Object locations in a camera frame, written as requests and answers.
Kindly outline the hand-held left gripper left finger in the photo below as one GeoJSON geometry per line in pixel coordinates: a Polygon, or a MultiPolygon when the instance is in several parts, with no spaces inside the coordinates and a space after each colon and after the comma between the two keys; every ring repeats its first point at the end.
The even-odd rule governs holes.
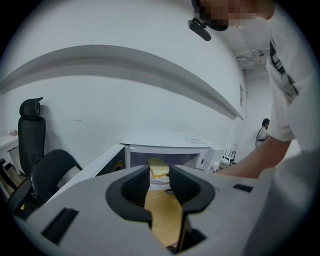
{"type": "Polygon", "coordinates": [[[108,206],[123,219],[151,223],[152,214],[145,209],[149,188],[150,166],[143,165],[110,184],[105,199],[108,206]]]}

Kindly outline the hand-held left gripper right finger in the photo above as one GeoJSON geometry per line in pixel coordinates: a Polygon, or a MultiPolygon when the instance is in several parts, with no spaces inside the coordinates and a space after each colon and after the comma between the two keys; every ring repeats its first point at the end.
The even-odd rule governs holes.
{"type": "Polygon", "coordinates": [[[215,198],[216,191],[209,182],[176,165],[169,167],[169,184],[182,207],[177,251],[183,252],[207,238],[198,229],[192,227],[189,215],[203,212],[215,198]]]}

